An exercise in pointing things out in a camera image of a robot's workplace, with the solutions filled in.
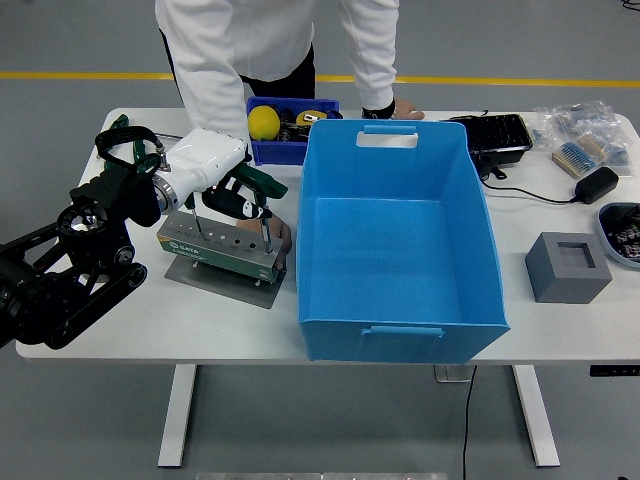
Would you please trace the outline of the person's right hand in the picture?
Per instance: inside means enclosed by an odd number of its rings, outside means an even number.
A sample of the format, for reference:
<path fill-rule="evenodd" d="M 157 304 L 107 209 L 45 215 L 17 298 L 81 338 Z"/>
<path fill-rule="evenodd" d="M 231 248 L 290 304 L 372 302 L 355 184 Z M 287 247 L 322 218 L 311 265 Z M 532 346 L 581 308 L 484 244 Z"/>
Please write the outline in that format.
<path fill-rule="evenodd" d="M 292 247 L 291 229 L 277 215 L 273 215 L 268 220 L 268 223 L 271 237 L 282 240 L 282 245 L 274 263 L 275 269 L 281 271 L 286 268 L 286 257 Z M 236 226 L 245 230 L 262 233 L 261 222 L 258 219 L 237 220 Z"/>

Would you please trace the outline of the person's left hand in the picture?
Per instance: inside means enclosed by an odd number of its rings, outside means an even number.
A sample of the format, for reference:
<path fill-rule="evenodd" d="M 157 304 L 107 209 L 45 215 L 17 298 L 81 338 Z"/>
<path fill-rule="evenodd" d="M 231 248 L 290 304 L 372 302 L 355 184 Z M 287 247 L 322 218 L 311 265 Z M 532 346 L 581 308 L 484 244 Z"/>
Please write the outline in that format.
<path fill-rule="evenodd" d="M 425 114 L 419 110 L 414 104 L 407 100 L 395 99 L 394 100 L 394 113 L 392 118 L 394 120 L 423 120 Z"/>

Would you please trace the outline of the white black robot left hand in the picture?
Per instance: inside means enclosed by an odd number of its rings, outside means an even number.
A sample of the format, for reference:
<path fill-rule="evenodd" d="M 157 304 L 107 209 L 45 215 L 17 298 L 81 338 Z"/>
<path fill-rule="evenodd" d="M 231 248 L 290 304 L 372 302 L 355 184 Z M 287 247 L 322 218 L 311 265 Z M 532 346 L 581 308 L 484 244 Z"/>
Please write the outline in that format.
<path fill-rule="evenodd" d="M 216 131 L 196 128 L 161 157 L 153 178 L 160 212 L 169 214 L 199 193 L 211 210 L 241 219 L 270 218 L 271 212 L 227 187 L 231 170 L 243 163 L 246 143 Z"/>

